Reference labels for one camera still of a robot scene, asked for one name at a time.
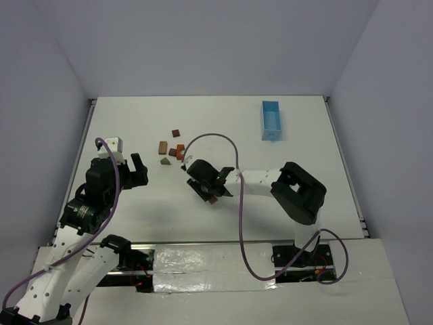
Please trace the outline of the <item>light brown rectangular block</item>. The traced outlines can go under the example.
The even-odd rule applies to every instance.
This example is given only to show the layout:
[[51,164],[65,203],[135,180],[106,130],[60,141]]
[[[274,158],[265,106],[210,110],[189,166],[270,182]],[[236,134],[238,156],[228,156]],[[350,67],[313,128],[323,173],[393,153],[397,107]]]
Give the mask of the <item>light brown rectangular block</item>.
[[168,142],[161,141],[158,146],[158,153],[160,155],[165,155],[167,153],[167,149],[168,149]]

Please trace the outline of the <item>blue rectangular box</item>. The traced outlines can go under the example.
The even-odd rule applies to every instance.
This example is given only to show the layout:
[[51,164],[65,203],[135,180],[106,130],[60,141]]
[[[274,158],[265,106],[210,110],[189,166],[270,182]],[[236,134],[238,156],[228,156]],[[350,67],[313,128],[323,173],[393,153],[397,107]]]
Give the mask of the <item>blue rectangular box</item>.
[[281,136],[281,117],[279,102],[262,101],[260,109],[261,139],[276,142]]

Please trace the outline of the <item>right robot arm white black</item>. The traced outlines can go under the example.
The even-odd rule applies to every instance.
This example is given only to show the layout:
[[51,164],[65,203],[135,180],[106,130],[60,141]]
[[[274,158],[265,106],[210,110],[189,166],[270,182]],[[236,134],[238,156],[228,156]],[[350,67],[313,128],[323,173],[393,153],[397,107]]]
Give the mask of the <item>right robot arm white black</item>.
[[181,165],[189,175],[187,184],[203,201],[241,195],[273,197],[294,221],[294,246],[312,253],[318,239],[319,213],[327,194],[326,187],[300,165],[287,162],[280,169],[240,171],[224,167],[220,171],[209,162],[189,157]]

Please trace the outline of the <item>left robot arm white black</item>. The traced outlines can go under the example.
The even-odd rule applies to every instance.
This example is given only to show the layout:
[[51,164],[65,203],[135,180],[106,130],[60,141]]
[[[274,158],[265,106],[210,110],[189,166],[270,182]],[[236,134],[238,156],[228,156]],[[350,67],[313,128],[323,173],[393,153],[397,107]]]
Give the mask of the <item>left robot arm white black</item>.
[[40,271],[19,283],[28,292],[13,307],[3,305],[2,324],[71,324],[83,301],[115,267],[130,262],[131,242],[108,235],[82,269],[78,263],[87,247],[114,215],[118,194],[148,183],[147,167],[138,153],[114,166],[109,156],[94,158],[74,198],[64,207],[51,252]]

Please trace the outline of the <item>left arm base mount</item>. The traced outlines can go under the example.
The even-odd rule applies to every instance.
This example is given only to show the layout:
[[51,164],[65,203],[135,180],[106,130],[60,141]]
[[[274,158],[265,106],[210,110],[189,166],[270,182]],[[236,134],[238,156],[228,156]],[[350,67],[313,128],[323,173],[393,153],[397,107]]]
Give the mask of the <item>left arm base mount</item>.
[[154,253],[154,249],[131,250],[122,264],[108,272],[97,287],[126,287],[139,293],[152,293]]

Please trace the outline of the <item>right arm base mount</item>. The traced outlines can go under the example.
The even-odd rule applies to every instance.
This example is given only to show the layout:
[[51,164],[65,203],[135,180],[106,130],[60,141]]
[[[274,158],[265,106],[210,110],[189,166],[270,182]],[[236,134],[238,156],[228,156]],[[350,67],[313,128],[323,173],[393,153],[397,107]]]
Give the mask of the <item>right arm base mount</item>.
[[[285,267],[298,252],[293,244],[273,245],[272,249],[271,261],[275,266],[275,273]],[[332,282],[336,279],[329,244],[318,244],[313,252],[303,252],[291,267],[276,277],[275,282],[277,284],[316,282],[318,275],[323,282]]]

